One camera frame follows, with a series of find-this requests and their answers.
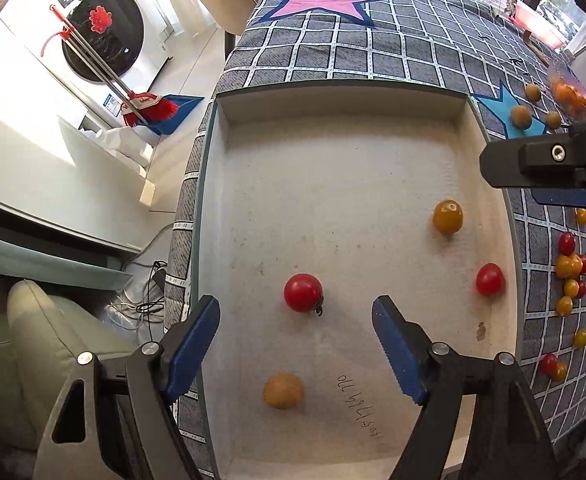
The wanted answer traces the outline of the red cherry tomato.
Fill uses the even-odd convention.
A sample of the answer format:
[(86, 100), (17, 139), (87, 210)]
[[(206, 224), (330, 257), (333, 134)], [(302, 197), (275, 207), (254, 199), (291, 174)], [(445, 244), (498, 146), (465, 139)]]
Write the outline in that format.
[(586, 283), (583, 281), (578, 282), (578, 294), (576, 298), (581, 299), (586, 295)]
[(571, 232), (563, 232), (558, 239), (558, 251), (561, 255), (571, 257), (575, 252), (575, 237)]
[(323, 289), (314, 275), (299, 273), (291, 276), (284, 285), (283, 298), (295, 312), (322, 315)]
[(476, 290), (482, 296), (498, 295), (504, 287), (505, 277), (496, 263), (484, 264), (476, 274)]
[(537, 372), (546, 377), (552, 377), (556, 374), (557, 366), (557, 356), (553, 353), (547, 353), (538, 362)]

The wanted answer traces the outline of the yellow cherry tomato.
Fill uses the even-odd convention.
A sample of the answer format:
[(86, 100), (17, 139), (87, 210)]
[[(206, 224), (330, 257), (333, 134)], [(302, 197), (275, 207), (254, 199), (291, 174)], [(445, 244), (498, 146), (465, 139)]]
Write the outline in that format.
[(562, 296), (556, 303), (556, 313), (565, 318), (569, 316), (573, 310), (573, 299), (570, 296)]
[(572, 275), (572, 259), (566, 255), (558, 255), (555, 263), (555, 274), (560, 280), (567, 280)]
[(580, 292), (580, 286), (581, 284), (579, 281), (574, 280), (574, 278), (569, 278), (564, 282), (563, 295), (571, 299), (576, 298)]
[(575, 209), (575, 220), (579, 226), (586, 226), (586, 209), (576, 208)]
[(570, 257), (570, 274), (569, 274), (569, 278), (573, 278), (574, 280), (577, 280), (578, 277), (582, 274), (583, 271), (583, 259), (581, 258), (580, 255), (578, 254), (573, 254)]
[(464, 225), (464, 212), (456, 200), (442, 200), (434, 208), (432, 222), (438, 232), (452, 236)]
[(563, 361), (557, 361), (555, 369), (552, 371), (550, 378), (553, 382), (564, 382), (566, 376), (568, 376), (568, 363)]

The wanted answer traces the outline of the orange fruits in bowl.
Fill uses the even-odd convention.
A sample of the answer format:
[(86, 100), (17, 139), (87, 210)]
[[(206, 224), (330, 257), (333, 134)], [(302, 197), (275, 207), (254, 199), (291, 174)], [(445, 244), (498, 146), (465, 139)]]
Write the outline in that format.
[(559, 81), (552, 88), (552, 94), (564, 111), (571, 117), (582, 118), (586, 116), (586, 97), (574, 86)]

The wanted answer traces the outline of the glass bowl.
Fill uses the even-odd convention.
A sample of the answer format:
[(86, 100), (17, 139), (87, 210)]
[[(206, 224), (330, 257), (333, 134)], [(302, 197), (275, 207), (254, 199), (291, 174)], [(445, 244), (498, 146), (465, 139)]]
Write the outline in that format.
[(563, 60), (551, 60), (547, 81), (552, 97), (566, 116), (586, 119), (586, 90)]

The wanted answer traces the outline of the green sofa cushion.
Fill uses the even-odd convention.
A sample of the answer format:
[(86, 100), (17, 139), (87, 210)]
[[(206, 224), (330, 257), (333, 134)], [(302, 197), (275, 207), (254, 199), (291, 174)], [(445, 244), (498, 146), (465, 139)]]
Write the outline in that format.
[(23, 280), (0, 292), (0, 441), (35, 451), (77, 356), (102, 361), (136, 346), (76, 302)]

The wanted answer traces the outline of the shallow cardboard tray box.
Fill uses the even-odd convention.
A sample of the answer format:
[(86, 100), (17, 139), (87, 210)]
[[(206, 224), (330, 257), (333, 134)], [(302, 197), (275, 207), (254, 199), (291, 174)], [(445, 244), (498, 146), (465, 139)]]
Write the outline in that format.
[[(375, 298), (467, 356), (516, 352), (514, 219), (482, 178), (487, 141), (465, 94), (420, 84), (310, 81), (220, 93), (205, 136), (192, 292), (220, 323), (202, 368), (209, 443), (223, 479), (385, 479), (419, 408), (374, 333)], [(464, 225), (433, 226), (456, 200)], [(476, 290), (496, 263), (505, 287)], [(322, 315), (284, 302), (299, 273)], [(263, 399), (302, 379), (297, 408)]]

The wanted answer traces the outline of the red broom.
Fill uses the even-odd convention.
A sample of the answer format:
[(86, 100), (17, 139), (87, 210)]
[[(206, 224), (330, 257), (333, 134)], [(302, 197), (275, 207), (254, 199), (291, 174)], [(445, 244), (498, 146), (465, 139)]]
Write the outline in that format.
[(61, 32), (57, 32), (56, 36), (60, 36), (93, 75), (106, 84), (107, 88), (120, 99), (122, 118), (128, 127), (139, 125), (151, 127), (151, 125), (173, 119), (177, 115), (179, 105), (167, 96), (131, 90), (54, 4), (50, 4), (49, 10), (63, 24)]

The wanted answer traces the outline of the blue dustpan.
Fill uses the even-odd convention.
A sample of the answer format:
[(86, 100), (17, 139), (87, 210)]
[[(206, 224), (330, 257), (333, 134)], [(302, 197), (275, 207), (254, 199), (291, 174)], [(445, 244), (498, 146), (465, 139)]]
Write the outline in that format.
[(203, 96), (182, 96), (181, 94), (167, 94), (161, 99), (161, 107), (154, 107), (156, 113), (167, 110), (167, 105), (171, 104), (168, 114), (164, 114), (161, 119), (159, 116), (155, 119), (148, 120), (146, 126), (159, 136), (170, 136), (182, 122), (195, 110), (195, 107), (204, 101)]

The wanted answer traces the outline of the grey checked star tablecloth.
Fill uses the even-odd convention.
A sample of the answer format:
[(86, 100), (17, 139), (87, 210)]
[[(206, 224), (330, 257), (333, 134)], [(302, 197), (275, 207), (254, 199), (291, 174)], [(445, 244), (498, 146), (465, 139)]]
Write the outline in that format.
[[(228, 91), (353, 81), (420, 84), (468, 96), (478, 109), (487, 142), (508, 133), (500, 104), (520, 104), (527, 82), (544, 82), (543, 66), (507, 26), (468, 0), (259, 0), (221, 74), (182, 180), (166, 286), (165, 321), (186, 318), (199, 299), (192, 292), (191, 261), (205, 136), (217, 96)], [(555, 445), (569, 441), (586, 418), (586, 295), (573, 310), (556, 313), (564, 296), (555, 274), (558, 239), (575, 237), (583, 259), (577, 281), (586, 283), (586, 226), (571, 208), (538, 205), (528, 191), (502, 191), (519, 247), (521, 311), (514, 354)], [(547, 353), (568, 363), (564, 382), (537, 371)], [(218, 476), (209, 443), (202, 372), (178, 404), (178, 426), (197, 467)]]

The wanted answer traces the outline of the white washing machine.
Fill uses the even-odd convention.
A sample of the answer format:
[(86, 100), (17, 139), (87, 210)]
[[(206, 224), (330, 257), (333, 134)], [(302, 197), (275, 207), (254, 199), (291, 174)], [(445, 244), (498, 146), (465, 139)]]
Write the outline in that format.
[(168, 16), (157, 0), (8, 0), (0, 13), (51, 74), (104, 122), (121, 126), (122, 100), (56, 34), (64, 23), (51, 6), (134, 92), (150, 90), (168, 61), (165, 41), (174, 31)]

